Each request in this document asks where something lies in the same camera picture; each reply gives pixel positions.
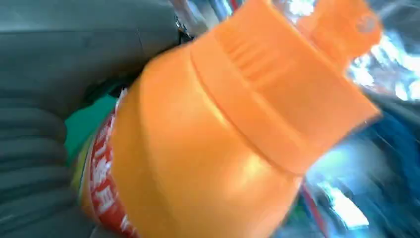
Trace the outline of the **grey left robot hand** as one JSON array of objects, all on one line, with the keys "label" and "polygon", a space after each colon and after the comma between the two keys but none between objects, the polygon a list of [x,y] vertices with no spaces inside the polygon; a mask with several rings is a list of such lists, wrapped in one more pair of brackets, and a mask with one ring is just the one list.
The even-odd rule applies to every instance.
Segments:
[{"label": "grey left robot hand", "polygon": [[178,43],[167,0],[3,0],[0,103],[65,117]]}]

